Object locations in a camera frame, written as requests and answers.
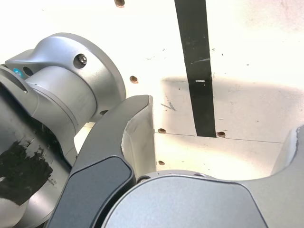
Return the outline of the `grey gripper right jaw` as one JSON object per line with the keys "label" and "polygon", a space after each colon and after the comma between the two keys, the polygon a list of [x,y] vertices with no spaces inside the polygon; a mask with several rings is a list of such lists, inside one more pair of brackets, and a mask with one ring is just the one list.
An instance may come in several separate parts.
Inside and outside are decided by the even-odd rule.
{"label": "grey gripper right jaw", "polygon": [[219,180],[163,175],[126,192],[104,228],[301,228],[304,128],[292,130],[270,176]]}

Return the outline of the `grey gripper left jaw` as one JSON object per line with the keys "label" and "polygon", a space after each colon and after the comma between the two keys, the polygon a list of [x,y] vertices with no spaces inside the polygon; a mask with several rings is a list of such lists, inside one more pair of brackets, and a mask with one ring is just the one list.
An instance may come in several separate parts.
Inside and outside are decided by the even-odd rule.
{"label": "grey gripper left jaw", "polygon": [[156,171],[153,98],[122,101],[95,123],[48,221],[49,228],[98,228],[113,205]]}

